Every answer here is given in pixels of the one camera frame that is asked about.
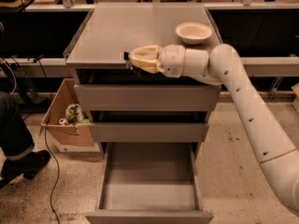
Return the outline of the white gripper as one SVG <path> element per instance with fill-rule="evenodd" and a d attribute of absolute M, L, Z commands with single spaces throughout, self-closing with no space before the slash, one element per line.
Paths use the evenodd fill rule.
<path fill-rule="evenodd" d="M 133 66 L 151 74 L 160 72 L 166 77 L 179 78 L 183 73 L 185 48 L 181 45 L 168 45 L 164 48 L 157 45 L 145 46 L 132 50 L 129 58 Z"/>

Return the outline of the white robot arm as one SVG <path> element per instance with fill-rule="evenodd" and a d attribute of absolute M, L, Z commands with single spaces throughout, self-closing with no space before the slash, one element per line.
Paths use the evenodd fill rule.
<path fill-rule="evenodd" d="M 250 82 L 232 46 L 220 44 L 212 51 L 181 45 L 146 46 L 131 51 L 128 63 L 152 74 L 224 85 L 270 188 L 286 208 L 298 214 L 299 150 Z"/>

